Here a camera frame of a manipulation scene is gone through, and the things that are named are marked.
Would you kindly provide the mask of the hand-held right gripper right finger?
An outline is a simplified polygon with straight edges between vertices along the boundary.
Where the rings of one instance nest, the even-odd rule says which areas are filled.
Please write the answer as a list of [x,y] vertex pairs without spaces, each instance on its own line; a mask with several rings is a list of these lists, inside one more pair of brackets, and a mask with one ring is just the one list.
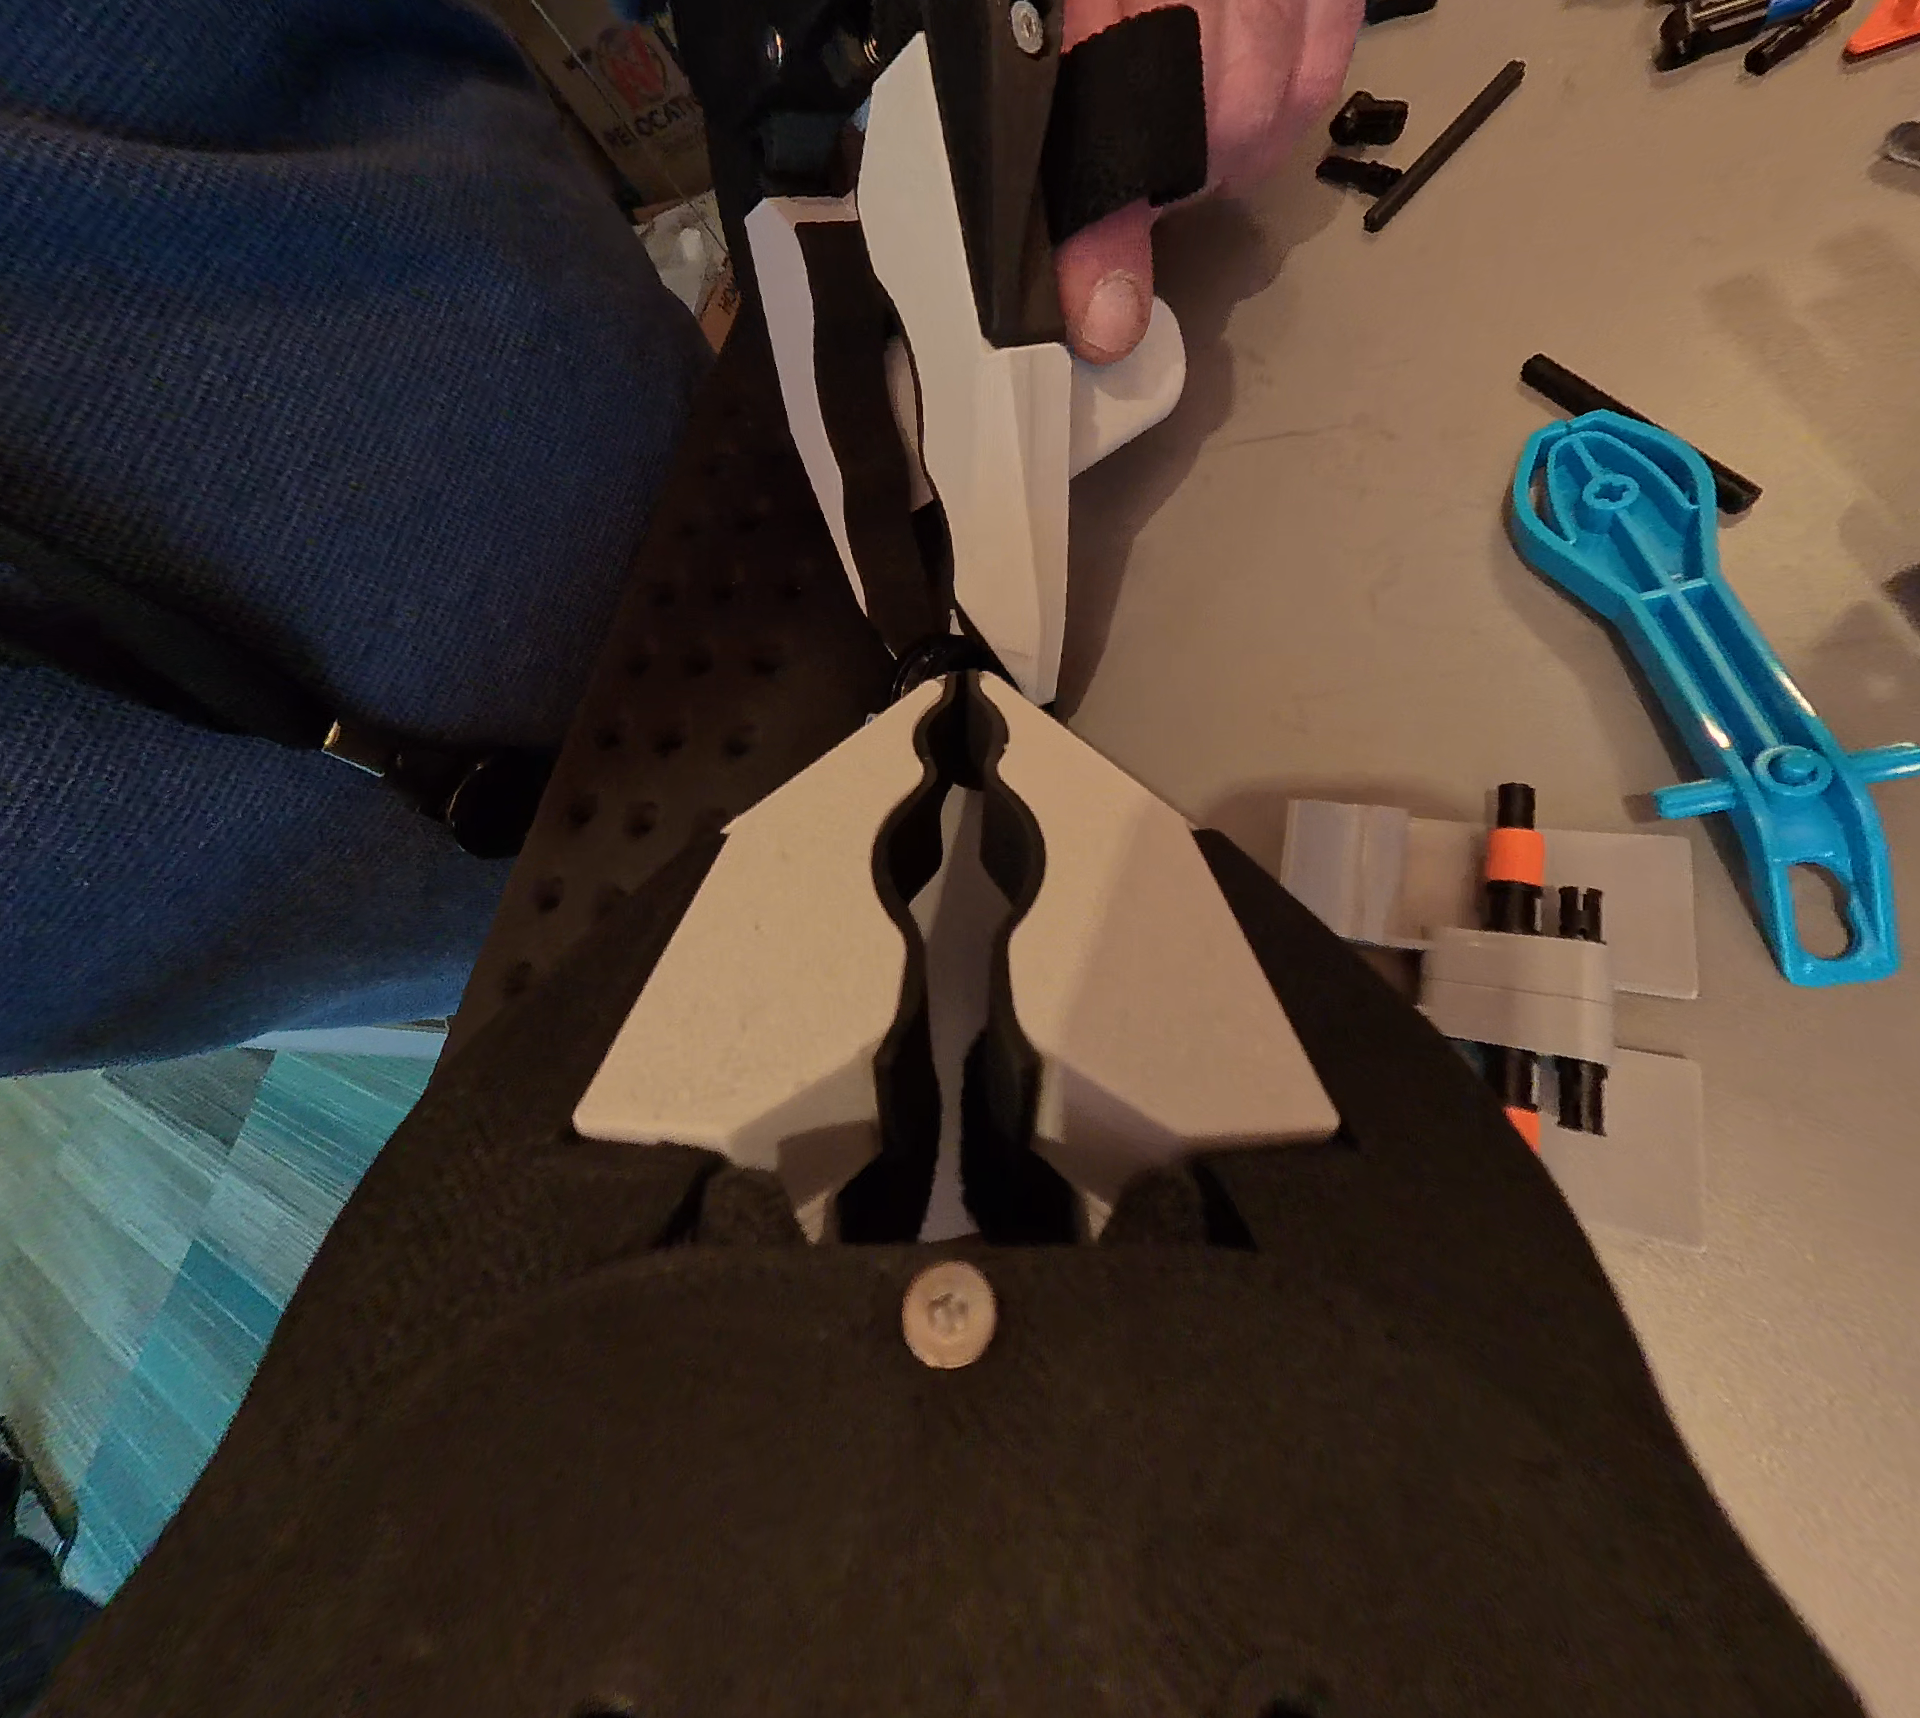
[[1077,1240],[1142,1175],[1322,1143],[1339,1112],[1187,815],[1001,678],[974,684],[1006,901],[974,1036],[974,1225]]

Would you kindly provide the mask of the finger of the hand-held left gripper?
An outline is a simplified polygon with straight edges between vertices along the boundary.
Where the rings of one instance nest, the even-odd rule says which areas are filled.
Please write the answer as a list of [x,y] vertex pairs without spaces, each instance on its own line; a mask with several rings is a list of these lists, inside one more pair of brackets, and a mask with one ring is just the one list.
[[876,75],[857,212],[917,376],[953,597],[1010,682],[1030,701],[1052,701],[1068,601],[1074,359],[1058,329],[996,341],[983,325],[927,32]]
[[764,198],[746,239],[787,430],[852,600],[883,640],[927,640],[913,376],[854,200]]

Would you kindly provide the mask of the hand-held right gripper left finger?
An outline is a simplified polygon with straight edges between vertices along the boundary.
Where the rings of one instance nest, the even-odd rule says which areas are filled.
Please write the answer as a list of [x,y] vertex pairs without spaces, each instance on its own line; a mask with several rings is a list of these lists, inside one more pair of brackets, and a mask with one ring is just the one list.
[[924,782],[919,684],[727,823],[572,1126],[780,1180],[811,1237],[883,1150],[874,1061],[908,943],[876,886],[885,820]]

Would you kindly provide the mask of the black toy wheel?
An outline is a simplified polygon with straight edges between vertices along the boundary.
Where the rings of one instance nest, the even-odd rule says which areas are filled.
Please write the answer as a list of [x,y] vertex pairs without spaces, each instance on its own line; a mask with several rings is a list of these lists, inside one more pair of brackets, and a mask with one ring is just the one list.
[[985,672],[1010,679],[996,649],[972,630],[929,634],[903,649],[892,665],[888,703],[914,694],[929,682],[944,684],[949,676]]

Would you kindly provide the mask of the black elbow connector blue pin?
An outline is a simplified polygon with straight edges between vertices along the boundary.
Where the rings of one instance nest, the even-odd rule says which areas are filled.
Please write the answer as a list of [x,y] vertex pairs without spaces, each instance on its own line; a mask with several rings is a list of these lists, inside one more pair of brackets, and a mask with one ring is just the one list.
[[1700,3],[1674,1],[1662,18],[1650,63],[1659,73],[1678,72],[1693,62],[1750,45],[1764,32],[1803,20],[1822,0],[1723,0]]

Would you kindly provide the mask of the cardboard box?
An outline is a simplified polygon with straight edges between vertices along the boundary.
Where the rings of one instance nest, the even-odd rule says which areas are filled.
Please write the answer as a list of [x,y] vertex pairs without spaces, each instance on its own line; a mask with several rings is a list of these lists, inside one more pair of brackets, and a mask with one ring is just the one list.
[[612,175],[656,275],[713,349],[741,310],[700,102],[660,26],[612,0],[474,0],[516,40]]

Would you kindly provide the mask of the black perforated panel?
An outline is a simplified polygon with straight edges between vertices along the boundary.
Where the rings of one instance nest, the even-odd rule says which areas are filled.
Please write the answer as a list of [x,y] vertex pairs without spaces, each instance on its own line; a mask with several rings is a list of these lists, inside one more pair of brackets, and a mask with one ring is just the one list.
[[733,820],[857,731],[892,669],[744,321],[695,398],[428,1095],[532,1081],[569,1126]]

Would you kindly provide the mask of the white block with orange pins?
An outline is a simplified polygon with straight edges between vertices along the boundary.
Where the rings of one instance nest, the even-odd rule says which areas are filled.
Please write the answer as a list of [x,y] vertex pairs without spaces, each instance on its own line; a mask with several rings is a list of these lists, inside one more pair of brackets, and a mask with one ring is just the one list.
[[1694,854],[1680,836],[1547,828],[1535,935],[1484,920],[1487,829],[1298,798],[1284,890],[1337,935],[1411,954],[1416,1006],[1454,1041],[1532,1054],[1536,1148],[1582,1225],[1706,1245],[1706,1090],[1693,1058],[1635,1049],[1621,997],[1700,995]]

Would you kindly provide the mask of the long black axle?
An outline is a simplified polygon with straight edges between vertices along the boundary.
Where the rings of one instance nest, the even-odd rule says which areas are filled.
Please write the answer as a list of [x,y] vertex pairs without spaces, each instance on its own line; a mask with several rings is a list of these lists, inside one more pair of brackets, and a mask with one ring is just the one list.
[[1510,58],[1441,130],[1441,134],[1413,160],[1361,219],[1368,235],[1381,234],[1406,206],[1423,193],[1459,152],[1495,117],[1497,112],[1522,87],[1527,60]]

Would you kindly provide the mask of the short black cross axle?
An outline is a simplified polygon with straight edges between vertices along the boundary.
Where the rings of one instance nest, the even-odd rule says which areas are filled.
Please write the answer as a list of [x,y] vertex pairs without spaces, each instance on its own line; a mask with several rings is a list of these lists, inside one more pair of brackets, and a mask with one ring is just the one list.
[[[1676,431],[1673,431],[1669,426],[1662,426],[1650,413],[1573,372],[1573,368],[1553,359],[1547,351],[1535,351],[1522,361],[1521,383],[1566,415],[1604,411],[1652,426],[1669,434],[1669,438],[1676,435]],[[1713,451],[1703,450],[1696,444],[1693,446],[1693,451],[1703,460],[1714,481],[1714,495],[1721,513],[1743,515],[1759,506],[1764,495],[1764,486],[1760,481],[1724,464]]]

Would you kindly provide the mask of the blue plastic tool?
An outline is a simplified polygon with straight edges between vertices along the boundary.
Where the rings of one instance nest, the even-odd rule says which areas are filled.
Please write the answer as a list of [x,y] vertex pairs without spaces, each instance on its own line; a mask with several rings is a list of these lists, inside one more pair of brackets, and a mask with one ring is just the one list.
[[1696,777],[1664,820],[1724,817],[1773,958],[1792,985],[1879,983],[1905,962],[1875,788],[1918,774],[1914,742],[1846,749],[1721,564],[1716,480],[1683,438],[1610,410],[1529,435],[1509,531],[1518,555],[1609,626]]

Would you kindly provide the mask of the black friction pin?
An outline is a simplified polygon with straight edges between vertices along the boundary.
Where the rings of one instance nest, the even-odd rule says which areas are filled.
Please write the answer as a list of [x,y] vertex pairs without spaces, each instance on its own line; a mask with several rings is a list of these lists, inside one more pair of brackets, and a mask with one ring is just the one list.
[[1789,58],[1812,45],[1831,26],[1852,9],[1856,0],[1818,0],[1792,18],[1768,24],[1764,34],[1746,50],[1743,72],[1764,75],[1782,65]]

